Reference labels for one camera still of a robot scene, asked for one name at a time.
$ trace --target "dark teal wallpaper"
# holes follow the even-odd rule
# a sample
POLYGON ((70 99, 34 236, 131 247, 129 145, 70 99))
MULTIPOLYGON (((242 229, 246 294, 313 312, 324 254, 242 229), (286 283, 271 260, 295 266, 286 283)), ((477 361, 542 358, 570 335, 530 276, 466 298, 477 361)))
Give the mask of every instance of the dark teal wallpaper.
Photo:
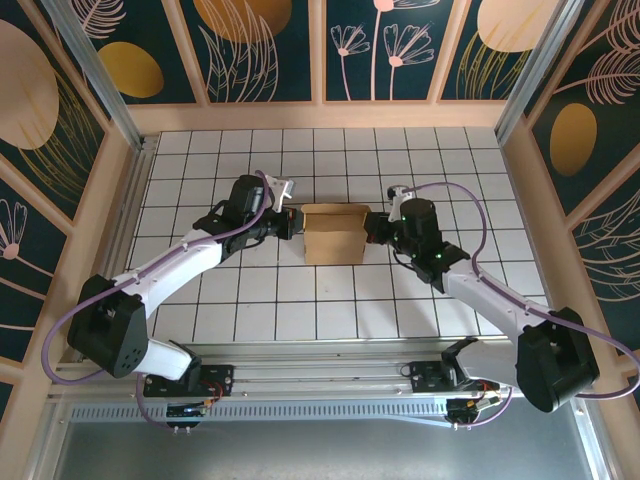
POLYGON ((125 103, 195 102, 160 0, 70 3, 125 103))
POLYGON ((640 170, 573 230, 611 335, 640 348, 640 170))
POLYGON ((65 241, 0 180, 0 357, 24 358, 65 241))
POLYGON ((640 6, 612 0, 533 125, 566 214, 640 143, 639 31, 640 6))
POLYGON ((11 396, 12 390, 13 385, 10 383, 0 382, 0 423, 2 423, 2 417, 9 404, 9 397, 11 396))
POLYGON ((527 106, 524 108, 524 114, 527 117, 531 113, 531 110, 533 110, 533 107, 535 107, 536 103, 538 103, 538 99, 540 98, 540 95, 542 95, 542 92, 547 86, 547 83, 548 83, 547 80, 551 75, 553 75, 553 72, 555 72, 556 69, 558 68, 558 64, 562 61, 564 54, 567 53, 567 49, 571 45, 573 38, 576 36, 578 31, 580 30, 580 27, 582 27, 584 19, 587 17, 589 12, 591 11, 591 8, 595 4, 595 2, 596 0, 584 0, 582 8, 580 9, 580 14, 578 15, 578 18, 573 24, 573 27, 571 27, 569 32, 567 32, 567 36, 564 38, 564 41, 562 42, 562 46, 560 47, 560 50, 556 54, 555 59, 553 60, 553 62, 551 62, 551 65, 549 65, 549 68, 545 72, 544 77, 540 81, 540 84, 538 85, 536 90, 533 92, 533 95, 531 95, 531 99, 529 100, 529 103, 527 103, 527 106))
POLYGON ((0 126, 0 155, 73 219, 104 131, 15 1, 0 9, 0 65, 12 119, 0 126))
POLYGON ((426 100, 453 0, 383 3, 327 1, 328 101, 426 100))
POLYGON ((506 100, 556 2, 471 0, 442 100, 506 100))
POLYGON ((180 6, 211 102, 311 100, 307 0, 181 0, 180 6))

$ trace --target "cardboard box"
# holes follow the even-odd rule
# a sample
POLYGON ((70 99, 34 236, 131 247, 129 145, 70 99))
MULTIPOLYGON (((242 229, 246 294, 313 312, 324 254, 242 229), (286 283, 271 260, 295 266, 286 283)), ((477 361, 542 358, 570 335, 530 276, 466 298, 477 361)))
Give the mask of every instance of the cardboard box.
POLYGON ((307 265, 360 265, 367 244, 364 220, 371 209, 357 204, 303 205, 307 265))

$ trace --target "white grid tile floor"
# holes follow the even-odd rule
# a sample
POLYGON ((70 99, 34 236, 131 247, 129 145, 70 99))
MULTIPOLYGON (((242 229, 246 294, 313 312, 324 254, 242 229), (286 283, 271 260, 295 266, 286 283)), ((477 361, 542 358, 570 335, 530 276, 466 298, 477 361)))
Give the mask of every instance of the white grid tile floor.
MULTIPOLYGON (((235 179, 260 169, 296 182, 290 204, 383 203, 391 185, 451 181, 483 202, 490 226, 482 267, 546 303, 533 253, 489 128, 358 128, 165 132, 150 174, 128 268, 158 255, 228 198, 235 179)), ((468 252, 480 243, 473 203, 431 187, 443 237, 468 252)), ((159 340, 184 343, 497 335, 485 318, 367 246, 364 265, 304 264, 303 235, 269 238, 187 283, 148 320, 159 340)))

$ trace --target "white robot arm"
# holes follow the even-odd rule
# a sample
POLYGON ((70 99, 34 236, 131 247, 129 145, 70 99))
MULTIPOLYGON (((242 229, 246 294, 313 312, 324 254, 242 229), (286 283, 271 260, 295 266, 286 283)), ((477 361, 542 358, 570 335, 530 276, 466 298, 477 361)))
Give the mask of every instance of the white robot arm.
POLYGON ((591 386, 599 370, 587 336, 529 313, 582 325, 576 312, 532 302, 474 266, 468 253, 442 240, 434 204, 416 198, 411 189, 391 187, 388 196, 391 213, 367 216, 367 242, 389 245, 410 257, 406 266, 420 280, 473 308, 510 341, 489 345, 467 338, 443 353, 439 369, 412 367, 412 377, 426 384, 444 381, 452 389, 477 379, 511 385, 545 412, 591 386))
POLYGON ((144 373, 180 382, 187 388, 197 383, 200 360, 182 345, 149 339, 146 319, 192 278, 246 248, 249 241, 255 242, 249 245, 252 247, 267 236, 289 240, 302 229, 302 214, 283 206, 284 199, 291 198, 294 182, 268 175, 266 180, 269 192, 264 192, 259 177, 243 175, 234 183, 229 200, 197 220, 178 244, 111 280, 99 275, 87 280, 79 303, 114 286, 124 287, 73 317, 69 345, 116 378, 144 373), (271 207, 255 219, 267 193, 271 207), (250 228, 243 228, 252 220, 250 228))
MULTIPOLYGON (((216 208, 196 221, 194 229, 167 252, 112 280, 98 275, 89 279, 81 302, 114 285, 127 285, 73 317, 69 344, 116 378, 134 372, 154 374, 187 390, 193 388, 199 379, 200 359, 177 343, 149 339, 146 319, 168 296, 246 248, 249 240, 259 244, 270 235, 291 239, 302 229, 302 214, 282 206, 284 198, 291 198, 293 182, 272 177, 267 180, 272 206, 251 228, 220 241, 206 241, 214 235, 219 238, 225 232, 235 232, 255 218, 263 184, 258 177, 244 175, 234 184, 229 200, 223 202, 222 213, 218 214, 216 208)), ((466 252, 442 240, 433 203, 405 192, 406 187, 390 189, 390 214, 367 215, 367 242, 388 244, 411 257, 410 268, 422 281, 469 305, 510 340, 500 346, 477 338, 465 339, 443 353, 435 371, 415 370, 412 376, 422 376, 427 383, 436 380, 442 384, 444 379, 453 390, 476 379, 516 386, 543 411, 555 410, 591 385, 599 372, 586 335, 556 329, 528 314, 527 308, 573 322, 580 322, 580 317, 570 309, 551 311, 508 289, 482 269, 474 270, 466 252), (525 309, 516 307, 492 287, 508 291, 509 297, 525 309), (433 375, 438 378, 427 378, 433 375)))

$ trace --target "black grid line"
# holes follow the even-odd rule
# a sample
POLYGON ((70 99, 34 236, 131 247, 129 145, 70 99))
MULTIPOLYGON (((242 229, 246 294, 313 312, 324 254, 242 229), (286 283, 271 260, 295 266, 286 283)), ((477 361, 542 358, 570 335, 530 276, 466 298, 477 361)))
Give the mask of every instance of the black grid line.
MULTIPOLYGON (((282 172, 282 163, 284 162, 284 129, 280 133, 280 172, 282 172)), ((251 168, 251 159, 249 159, 249 168, 251 168)), ((278 291, 280 290, 280 240, 276 241, 276 306, 273 319, 273 339, 278 339, 278 291)))
MULTIPOLYGON (((405 144, 407 144, 407 146, 408 146, 407 133, 406 133, 406 131, 404 129, 402 129, 402 132, 404 133, 405 144)), ((378 162, 378 173, 380 173, 380 177, 379 177, 379 179, 380 179, 380 192, 382 194, 382 200, 386 200, 387 199, 387 197, 385 196, 386 192, 384 191, 384 186, 382 185, 382 169, 380 168, 380 155, 378 154, 378 136, 377 136, 377 133, 376 133, 375 129, 373 130, 373 141, 376 144, 376 160, 378 162)), ((409 151, 408 150, 407 150, 407 158, 409 159, 409 165, 411 165, 411 159, 409 158, 409 151)), ((398 322, 398 306, 396 305, 396 298, 395 298, 396 297, 396 290, 395 290, 395 287, 394 287, 394 284, 393 284, 393 269, 391 268, 391 252, 389 250, 390 249, 387 248, 387 258, 389 259, 389 278, 391 280, 391 293, 393 295, 393 312, 394 312, 394 314, 396 316, 396 335, 398 337, 400 337, 400 322, 398 322)), ((356 285, 355 285, 355 267, 353 268, 353 276, 354 276, 354 278, 353 278, 353 288, 355 289, 356 288, 356 285)), ((356 325, 358 325, 357 312, 358 312, 358 304, 356 303, 356 325)))
POLYGON ((156 308, 156 311, 151 314, 153 316, 153 328, 151 329, 151 337, 152 338, 156 334, 156 323, 158 322, 158 312, 159 311, 160 311, 160 307, 156 308))
MULTIPOLYGON (((249 150, 251 150, 251 146, 253 145, 253 131, 251 131, 251 140, 250 140, 251 145, 249 146, 249 150)), ((220 165, 220 158, 218 157, 218 165, 216 165, 216 173, 217 173, 217 168, 220 165)), ((240 265, 240 270, 238 271, 238 291, 236 293, 236 313, 234 316, 234 320, 233 320, 233 341, 236 341, 236 333, 238 331, 238 307, 240 306, 240 280, 242 279, 242 250, 238 252, 240 254, 240 258, 239 258, 239 265, 240 265)), ((278 293, 278 285, 276 284, 276 295, 278 293)))
MULTIPOLYGON (((496 244, 496 248, 498 251, 498 259, 499 261, 493 261, 493 262, 481 262, 481 264, 491 264, 491 263, 500 263, 501 264, 501 268, 502 268, 502 272, 505 275, 506 278, 506 272, 505 272, 505 264, 506 263, 521 263, 524 260, 503 260, 502 259, 502 255, 500 254, 499 251, 499 247, 498 247, 498 242, 497 242, 497 238, 495 235, 495 230, 524 230, 521 227, 505 227, 505 228, 498 228, 498 229, 494 229, 493 228, 493 224, 491 222, 491 218, 488 214, 488 206, 487 203, 490 202, 514 202, 515 200, 513 198, 496 198, 496 199, 491 199, 491 201, 487 201, 484 197, 484 190, 482 187, 482 183, 480 183, 480 174, 478 173, 478 168, 477 168, 477 163, 476 163, 476 159, 475 156, 473 155, 473 150, 497 150, 499 151, 499 149, 496 148, 478 148, 478 149, 472 149, 470 146, 466 147, 466 148, 459 148, 458 150, 469 150, 469 153, 471 155, 472 161, 473 161, 473 170, 474 172, 469 172, 469 173, 447 173, 444 169, 444 161, 442 159, 442 155, 441 155, 441 149, 440 149, 440 143, 439 143, 439 138, 437 136, 437 133, 434 131, 435 134, 435 138, 436 138, 436 144, 437 144, 437 149, 436 148, 416 148, 416 149, 411 149, 409 148, 409 141, 408 141, 408 137, 407 137, 407 130, 403 129, 402 133, 404 134, 404 143, 405 143, 405 148, 379 148, 378 145, 378 133, 376 132, 376 129, 372 129, 373 130, 373 139, 374 139, 374 144, 375 144, 375 149, 372 149, 371 147, 369 148, 357 148, 357 149, 347 149, 347 140, 346 140, 346 130, 345 129, 341 129, 342 131, 342 141, 343 141, 343 146, 342 149, 339 148, 334 148, 331 150, 317 150, 317 147, 321 147, 321 145, 317 145, 317 135, 316 135, 316 130, 320 130, 320 129, 305 129, 305 130, 311 130, 311 140, 312 140, 312 150, 286 150, 285 151, 285 132, 284 130, 280 130, 280 135, 281 135, 281 146, 280 146, 280 150, 279 151, 273 151, 273 152, 253 152, 253 138, 255 136, 255 132, 251 131, 251 136, 250 136, 250 145, 248 148, 248 152, 227 152, 230 154, 245 154, 245 155, 249 155, 249 162, 247 164, 247 168, 250 171, 251 169, 251 155, 254 153, 260 153, 260 154, 280 154, 280 172, 277 174, 282 174, 282 169, 284 167, 284 154, 296 154, 296 153, 304 153, 304 154, 309 154, 311 153, 311 155, 313 156, 313 163, 312 163, 312 172, 311 172, 311 176, 309 175, 302 175, 299 176, 299 178, 309 178, 311 180, 311 188, 312 190, 309 191, 309 199, 313 199, 313 202, 315 203, 316 201, 318 201, 318 199, 320 198, 318 196, 318 192, 316 191, 316 179, 317 178, 322 178, 322 177, 328 177, 328 178, 336 178, 336 179, 341 179, 344 178, 345 179, 345 183, 346 183, 346 202, 342 201, 342 202, 333 202, 333 203, 351 203, 353 201, 355 201, 353 199, 353 195, 354 195, 354 191, 352 191, 352 189, 350 189, 350 185, 349 185, 349 177, 378 177, 378 181, 376 182, 376 184, 379 185, 379 189, 380 189, 380 200, 375 201, 375 202, 370 202, 370 201, 365 201, 363 203, 367 203, 369 205, 371 205, 372 208, 375 209, 380 209, 380 211, 384 211, 385 210, 385 202, 384 200, 386 199, 386 192, 384 190, 384 186, 385 183, 388 183, 387 181, 385 181, 385 179, 383 177, 389 177, 389 176, 398 176, 398 175, 394 175, 394 174, 390 174, 390 175, 382 175, 380 173, 380 152, 381 151, 405 151, 407 152, 407 154, 410 151, 433 151, 433 150, 438 150, 438 154, 440 155, 440 164, 442 166, 442 173, 441 174, 420 174, 420 176, 424 176, 428 179, 428 177, 430 175, 433 176, 440 176, 441 178, 444 177, 447 181, 456 181, 456 177, 459 175, 473 175, 473 177, 476 178, 479 186, 480 186, 480 191, 482 192, 482 199, 483 199, 483 204, 484 204, 484 208, 487 210, 487 217, 488 217, 488 225, 490 226, 490 230, 491 230, 491 234, 492 234, 492 238, 494 239, 494 242, 496 244), (368 152, 374 152, 375 151, 375 155, 376 155, 376 162, 375 162, 375 167, 373 162, 371 163, 371 168, 377 168, 377 172, 375 173, 367 173, 366 171, 364 173, 358 173, 357 175, 353 175, 353 174, 349 174, 349 169, 348 169, 348 160, 347 160, 347 153, 348 152, 354 152, 354 151, 368 151, 368 152), (319 171, 317 170, 317 159, 316 159, 316 153, 318 152, 322 152, 322 153, 330 153, 330 152, 339 152, 341 154, 344 155, 344 166, 345 166, 345 172, 344 174, 330 174, 330 175, 321 175, 319 174, 319 171)), ((465 135, 467 137, 467 144, 468 143, 468 132, 465 129, 465 135)), ((191 136, 189 137, 189 148, 191 148, 191 141, 193 139, 193 135, 191 134, 191 136)), ((222 139, 223 139, 223 132, 221 132, 221 135, 218 139, 218 150, 220 150, 221 148, 221 144, 222 144, 222 139)), ((144 199, 143 199, 143 208, 140 211, 139 214, 139 218, 138 218, 138 223, 136 225, 136 230, 135 230, 135 235, 134 235, 134 240, 132 242, 132 247, 131 247, 131 251, 129 252, 129 257, 128 257, 128 265, 131 266, 131 262, 133 259, 133 254, 135 253, 135 245, 137 243, 138 238, 163 238, 166 237, 169 239, 169 242, 171 244, 171 240, 173 238, 179 238, 179 235, 176 235, 176 223, 177 223, 177 215, 180 207, 180 196, 182 195, 182 191, 184 190, 184 188, 186 188, 186 186, 184 185, 184 181, 185 180, 212 180, 214 182, 214 188, 213 191, 211 192, 211 204, 210 205, 185 205, 184 207, 192 207, 192 208, 210 208, 213 205, 213 201, 214 198, 216 196, 216 192, 219 192, 218 188, 221 188, 221 185, 218 183, 218 180, 227 180, 226 183, 228 183, 228 180, 231 179, 235 179, 237 177, 228 177, 228 176, 219 176, 219 158, 216 161, 216 166, 215 166, 215 173, 213 173, 213 178, 206 176, 206 177, 201 177, 201 176, 194 176, 194 175, 188 175, 186 174, 186 169, 188 166, 188 162, 189 162, 189 157, 191 155, 206 155, 206 154, 210 154, 210 155, 218 155, 219 157, 219 152, 198 152, 197 154, 186 154, 184 155, 185 157, 185 163, 184 163, 184 167, 183 167, 183 176, 181 178, 163 178, 162 180, 180 180, 180 191, 179 191, 179 195, 178 195, 178 201, 177 201, 177 205, 174 205, 173 203, 167 205, 167 206, 146 206, 147 203, 147 198, 148 198, 148 194, 149 194, 149 187, 151 185, 151 176, 153 174, 153 170, 156 166, 156 161, 157 161, 157 156, 159 155, 178 155, 178 154, 157 154, 154 156, 153 159, 153 164, 152 164, 152 168, 150 171, 150 177, 149 177, 149 181, 147 182, 147 185, 145 187, 145 192, 144 192, 144 199), (153 208, 165 208, 168 210, 173 210, 173 223, 171 224, 171 235, 169 234, 163 234, 163 235, 140 235, 140 226, 141 226, 141 220, 142 220, 142 215, 145 211, 145 209, 153 209, 153 208)), ((417 179, 416 177, 416 173, 414 171, 414 164, 411 162, 411 157, 409 155, 409 172, 405 174, 407 177, 410 177, 410 180, 407 181, 407 183, 409 185, 417 185, 417 179)), ((453 224, 452 224, 452 229, 446 230, 448 232, 456 232, 456 237, 458 239, 458 243, 461 245, 461 236, 460 236, 460 232, 461 231, 481 231, 480 228, 465 228, 463 230, 460 229, 460 219, 457 218, 456 216, 456 212, 453 209, 453 205, 455 205, 456 203, 459 202, 466 202, 466 203, 472 203, 471 200, 466 200, 466 199, 461 199, 461 200, 453 200, 451 191, 448 187, 447 188, 447 196, 446 196, 446 200, 435 200, 436 202, 442 202, 442 203, 449 203, 451 205, 451 210, 452 210, 452 214, 453 214, 453 224)), ((290 206, 298 206, 300 204, 306 203, 304 200, 302 202, 300 202, 299 204, 289 204, 290 206)), ((276 268, 276 295, 275 295, 275 300, 274 301, 256 301, 256 302, 240 302, 240 285, 241 285, 241 278, 242 278, 242 273, 244 272, 245 274, 249 274, 250 271, 245 270, 245 268, 242 267, 242 252, 240 253, 240 257, 239 257, 239 265, 238 266, 229 266, 228 268, 238 268, 238 282, 237 282, 237 292, 235 295, 235 302, 234 301, 229 301, 229 302, 217 302, 217 301, 200 301, 200 297, 202 296, 202 288, 203 288, 203 276, 200 275, 200 279, 199 279, 199 284, 198 284, 198 293, 197 293, 197 301, 195 304, 190 303, 165 303, 163 305, 195 305, 195 318, 194 318, 194 324, 193 324, 193 330, 191 332, 191 339, 192 341, 197 341, 196 338, 196 329, 197 329, 197 322, 198 322, 198 310, 199 307, 198 305, 203 304, 203 305, 215 305, 215 304, 223 304, 223 305, 235 305, 235 313, 234 313, 234 326, 233 326, 233 341, 236 341, 236 336, 237 336, 237 321, 238 321, 238 313, 239 313, 239 305, 245 305, 245 304, 269 304, 269 303, 273 303, 274 307, 275 307, 275 319, 274 319, 274 326, 273 326, 273 339, 277 341, 278 339, 278 305, 279 304, 308 304, 308 303, 312 303, 311 300, 303 300, 303 301, 282 301, 280 300, 280 295, 278 294, 278 283, 280 281, 280 257, 282 256, 283 250, 280 248, 280 242, 278 242, 278 245, 276 246, 276 261, 275 264, 269 264, 269 265, 260 265, 260 266, 256 266, 256 267, 251 267, 251 268, 276 268)), ((440 299, 440 297, 436 298, 435 296, 435 292, 433 291, 433 289, 431 289, 431 291, 429 292, 431 295, 424 295, 424 296, 420 296, 419 298, 400 298, 398 297, 398 292, 397 292, 397 285, 395 284, 395 280, 394 276, 393 276, 393 269, 392 269, 392 265, 395 263, 392 258, 391 258, 391 252, 389 250, 387 250, 387 254, 384 255, 385 258, 374 258, 372 262, 368 262, 366 264, 363 265, 379 265, 379 266, 383 266, 386 265, 388 266, 389 270, 390 270, 390 281, 391 281, 391 292, 392 292, 392 298, 374 298, 374 299, 367 299, 367 300, 358 300, 356 299, 356 275, 355 275, 355 267, 353 265, 348 265, 351 267, 351 277, 352 277, 352 282, 353 282, 353 300, 318 300, 319 295, 318 295, 318 274, 317 274, 317 266, 314 266, 314 282, 315 282, 315 288, 314 288, 314 293, 315 293, 315 297, 313 299, 313 303, 315 304, 315 338, 318 339, 318 331, 319 331, 319 319, 318 319, 318 303, 331 303, 331 302, 348 302, 348 303, 353 303, 354 305, 354 316, 355 316, 355 335, 357 338, 360 338, 360 328, 359 328, 359 322, 358 322, 358 309, 355 308, 356 304, 358 301, 360 302, 379 302, 379 301, 393 301, 394 302, 394 313, 396 316, 396 333, 397 336, 400 337, 401 336, 401 331, 400 331, 400 318, 399 318, 399 314, 398 314, 398 301, 402 300, 402 301, 425 301, 425 300, 430 300, 431 301, 431 305, 433 306, 433 311, 435 313, 435 320, 436 320, 436 327, 437 327, 437 333, 438 336, 441 336, 441 325, 440 325, 440 319, 438 317, 438 308, 437 308, 437 300, 440 299)), ((307 265, 304 264, 300 264, 300 265, 287 265, 288 268, 295 268, 295 267, 308 267, 307 265)), ((153 331, 155 332, 156 329, 156 323, 157 323, 157 315, 156 315, 156 321, 154 322, 153 325, 153 331)), ((478 316, 476 315, 476 327, 478 329, 478 333, 481 333, 480 331, 480 325, 479 325, 479 321, 478 321, 478 316)))
MULTIPOLYGON (((389 127, 388 129, 392 129, 392 130, 398 130, 402 127, 389 127)), ((434 135, 436 136, 436 141, 437 139, 437 128, 449 128, 449 127, 435 127, 433 128, 434 130, 434 135)), ((280 129, 277 128, 261 128, 261 129, 256 129, 256 130, 260 130, 260 131, 279 131, 280 129)), ((346 130, 345 128, 343 129, 339 129, 339 128, 286 128, 283 129, 290 131, 290 130, 310 130, 312 132, 315 132, 316 130, 346 130)), ((375 135, 375 131, 376 130, 387 130, 387 128, 385 127, 375 127, 375 128, 371 128, 371 130, 374 131, 374 135, 375 135)), ((202 132, 202 131, 210 131, 210 132, 220 132, 220 136, 222 137, 222 135, 224 134, 224 132, 254 132, 254 130, 247 130, 247 129, 241 129, 241 128, 236 128, 236 129, 227 129, 227 130, 175 130, 175 131, 171 131, 171 132, 167 132, 167 133, 179 133, 179 132, 189 132, 189 133, 193 133, 193 132, 202 132)), ((496 147, 473 147, 476 150, 497 150, 496 147)), ((313 151, 315 148, 312 148, 311 150, 286 150, 284 149, 285 152, 296 152, 296 151, 303 151, 303 152, 309 152, 309 151, 313 151)), ((369 149, 349 149, 350 151, 352 150, 369 150, 369 149)), ((387 149, 387 148, 381 148, 380 150, 397 150, 397 148, 391 148, 391 149, 387 149)), ((408 148, 408 144, 407 144, 407 150, 436 150, 435 148, 420 148, 420 149, 411 149, 408 148)), ((212 152, 182 152, 182 153, 158 153, 158 155, 182 155, 182 154, 190 154, 190 155, 207 155, 207 154, 211 154, 211 153, 218 153, 215 151, 212 152)), ((269 152, 223 152, 223 153, 269 153, 269 152)))

